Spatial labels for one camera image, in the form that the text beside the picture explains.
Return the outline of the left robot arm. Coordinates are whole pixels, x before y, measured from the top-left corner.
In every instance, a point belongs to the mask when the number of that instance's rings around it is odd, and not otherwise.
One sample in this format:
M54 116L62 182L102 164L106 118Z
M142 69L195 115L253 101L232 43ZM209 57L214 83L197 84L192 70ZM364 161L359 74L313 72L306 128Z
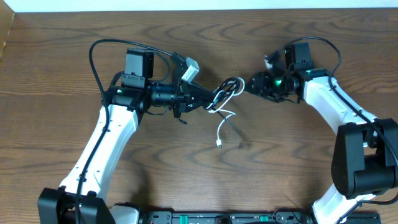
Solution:
M210 104L214 93L192 83L198 63L177 53L169 83L153 80L154 50L131 48L123 72L115 74L103 95L98 122L82 155L57 189L43 189L38 199L41 223L145 223L146 214L130 203L109 208L106 198L124 147L151 106L174 117Z

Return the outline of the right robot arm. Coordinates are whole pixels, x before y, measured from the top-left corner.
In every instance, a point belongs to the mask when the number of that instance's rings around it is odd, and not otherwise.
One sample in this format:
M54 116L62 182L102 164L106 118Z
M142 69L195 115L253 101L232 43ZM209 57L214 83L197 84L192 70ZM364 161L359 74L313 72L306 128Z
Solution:
M390 205L375 198L397 188L397 122L379 119L350 98L334 72L317 68L308 42L292 41L264 57L266 71L246 82L245 90L274 103L297 95L312 106L336 135L331 162L332 185L312 204L303 223L358 222L363 204Z

